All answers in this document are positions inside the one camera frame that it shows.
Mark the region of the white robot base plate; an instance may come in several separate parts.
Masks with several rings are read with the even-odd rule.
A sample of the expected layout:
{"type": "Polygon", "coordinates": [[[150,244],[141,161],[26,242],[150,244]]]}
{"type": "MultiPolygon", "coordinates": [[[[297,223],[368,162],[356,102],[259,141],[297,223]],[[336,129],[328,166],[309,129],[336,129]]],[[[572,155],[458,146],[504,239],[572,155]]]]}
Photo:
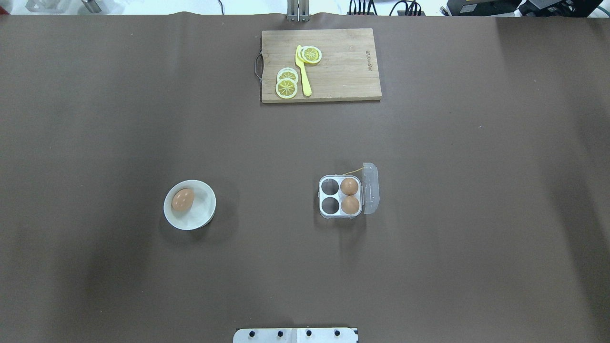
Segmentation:
{"type": "Polygon", "coordinates": [[[357,328],[242,328],[236,330],[233,343],[358,343],[357,328]]]}

